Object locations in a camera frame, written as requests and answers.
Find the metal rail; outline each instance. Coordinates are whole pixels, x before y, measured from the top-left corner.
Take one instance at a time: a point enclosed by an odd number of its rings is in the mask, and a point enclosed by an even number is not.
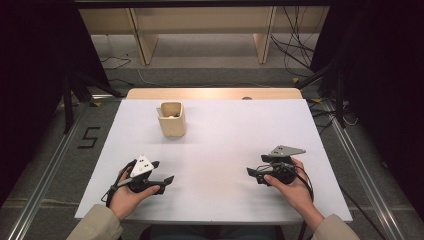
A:
[[[331,103],[328,103],[327,101],[324,102],[324,108],[326,108],[327,111],[334,111]],[[392,211],[389,209],[386,201],[384,200],[367,168],[365,167],[365,164],[363,163],[359,153],[356,151],[356,148],[348,133],[346,132],[346,129],[341,128],[337,120],[334,118],[332,121],[333,128],[336,131],[337,136],[348,155],[350,163],[352,164],[352,167],[355,170],[359,181],[361,182],[362,187],[368,196],[368,199],[370,200],[378,218],[380,219],[381,224],[383,225],[387,237],[392,240],[406,239],[402,233],[402,230],[397,224]]]
[[[88,108],[89,103],[81,103],[78,107],[78,112],[75,116],[75,123],[69,130],[69,132],[63,135],[62,140],[59,143],[53,157],[50,160],[49,165],[41,177],[37,187],[31,195],[25,208],[22,210],[18,219],[16,220],[11,232],[9,233],[9,240],[23,239],[27,233],[32,220],[37,213],[41,201],[43,200],[47,190],[49,189],[50,183],[52,182],[56,172],[62,163],[62,160],[69,148],[70,142],[75,135],[76,129],[78,128],[79,122]]]

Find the electrical wire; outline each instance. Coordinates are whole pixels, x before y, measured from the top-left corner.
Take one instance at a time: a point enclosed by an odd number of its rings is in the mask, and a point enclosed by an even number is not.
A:
[[[109,79],[109,82],[112,82],[112,81],[120,81],[120,82],[126,83],[126,84],[128,84],[130,86],[134,86],[135,85],[134,83],[127,82],[127,81],[122,80],[120,78]]]
[[[313,52],[314,50],[312,50],[312,49],[310,49],[310,48],[308,48],[307,46],[306,46],[306,42],[316,33],[316,31],[317,31],[317,29],[318,29],[318,27],[320,26],[320,24],[321,24],[321,22],[322,22],[322,19],[323,19],[323,16],[324,16],[324,13],[325,13],[325,7],[323,7],[322,8],[322,12],[321,12],[321,15],[320,15],[320,19],[319,19],[319,21],[318,21],[318,23],[315,25],[315,27],[314,27],[314,30],[312,31],[312,33],[309,35],[309,37],[307,37],[306,38],[306,40],[304,40],[303,42],[301,41],[301,39],[300,39],[300,34],[299,34],[299,32],[300,32],[300,28],[301,28],[301,25],[302,25],[302,23],[303,23],[303,19],[304,19],[304,16],[305,16],[305,13],[306,13],[306,11],[308,10],[308,7],[305,7],[305,9],[303,10],[303,13],[302,13],[302,16],[301,16],[301,18],[300,18],[300,21],[299,21],[299,6],[296,6],[295,8],[294,8],[294,11],[295,11],[295,14],[294,14],[294,20],[292,21],[292,19],[289,17],[289,15],[288,15],[288,13],[287,13],[287,9],[285,8],[285,7],[283,7],[283,10],[284,10],[284,12],[285,12],[285,14],[286,14],[286,17],[287,17],[287,20],[289,21],[289,23],[290,23],[290,27],[291,27],[291,29],[292,29],[292,32],[291,32],[291,35],[290,35],[290,40],[289,40],[289,43],[283,43],[283,42],[281,42],[281,41],[279,41],[278,39],[276,39],[275,38],[275,36],[274,35],[271,35],[271,40],[273,40],[273,42],[274,42],[274,44],[277,46],[277,48],[281,51],[281,52],[283,52],[284,53],[284,59],[283,59],[283,62],[284,62],[284,67],[286,68],[286,70],[289,72],[289,73],[291,73],[291,74],[293,74],[293,75],[298,75],[298,76],[300,76],[300,77],[309,77],[309,76],[304,76],[304,75],[301,75],[301,74],[297,74],[297,73],[295,73],[290,67],[289,67],[289,61],[290,61],[290,59],[293,59],[293,60],[295,60],[296,62],[298,62],[298,63],[300,63],[303,67],[305,67],[305,68],[307,68],[307,69],[310,69],[310,63],[312,62],[312,59],[311,59],[311,57],[309,56],[309,54],[307,53],[307,51],[309,51],[309,52]],[[295,41],[295,42],[297,42],[297,46],[296,45],[293,45],[293,44],[291,44],[291,42],[292,42],[292,40],[293,41]],[[296,49],[295,50],[293,50],[291,53],[289,52],[289,47],[295,47]],[[296,57],[294,57],[294,52],[295,51],[297,51],[297,49],[299,49],[300,50],[300,53],[301,53],[301,55],[302,55],[302,58],[303,58],[303,61],[304,62],[302,62],[302,61],[300,61],[299,59],[297,59]]]
[[[122,64],[120,64],[119,66],[117,66],[117,67],[114,67],[114,68],[111,68],[111,69],[118,69],[118,68],[120,68],[120,67],[122,67],[122,66],[125,66],[125,65],[127,65],[128,63],[130,63],[131,62],[131,59],[129,59],[129,58],[119,58],[119,57],[107,57],[106,59],[104,59],[104,60],[101,60],[100,62],[106,62],[106,61],[108,61],[109,59],[118,59],[118,60],[121,60],[121,61],[126,61],[125,63],[122,63]]]

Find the sleeve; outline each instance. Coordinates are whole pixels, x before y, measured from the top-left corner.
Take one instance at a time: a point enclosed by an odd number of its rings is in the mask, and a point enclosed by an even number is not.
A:
[[[78,223],[67,239],[116,240],[121,236],[122,231],[123,228],[115,213],[105,206],[96,204]]]
[[[356,233],[337,215],[331,215],[324,219],[315,230],[312,240],[325,240],[325,239],[343,239],[353,240],[359,239]]]

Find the floor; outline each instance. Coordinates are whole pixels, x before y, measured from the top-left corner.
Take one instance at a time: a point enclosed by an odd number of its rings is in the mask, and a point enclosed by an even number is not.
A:
[[[290,36],[279,34],[276,38],[288,42]],[[308,47],[314,48],[318,35],[301,36],[307,38]],[[111,86],[124,93],[133,87],[293,87],[294,80],[311,74],[273,43],[266,64],[259,64],[251,35],[161,35],[149,66],[140,64],[131,36],[92,36],[92,40]],[[289,48],[303,59],[295,50]],[[305,88],[303,97],[318,98],[317,86],[319,82]],[[104,94],[95,88],[91,91]],[[74,213],[120,100],[99,98],[91,104],[74,103],[76,127],[63,134],[64,110],[59,105],[33,161],[0,209],[0,239],[64,239],[78,223]],[[422,220],[384,167],[360,119],[354,113],[346,114],[347,127],[340,129],[331,121],[331,100],[310,106],[336,178],[353,199],[345,195],[354,219],[349,224],[352,229],[361,239],[381,239],[362,209],[386,239],[422,239]],[[90,143],[84,136],[92,127],[95,146],[81,148]],[[28,209],[31,204],[35,209]],[[123,225],[123,239],[138,239],[146,227],[132,221]],[[282,229],[286,239],[296,239],[300,225]]]

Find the wrist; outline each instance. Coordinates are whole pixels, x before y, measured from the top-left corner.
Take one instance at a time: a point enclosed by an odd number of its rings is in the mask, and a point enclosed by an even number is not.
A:
[[[303,217],[308,227],[315,232],[319,224],[324,220],[324,216],[313,204],[300,206],[296,211]]]

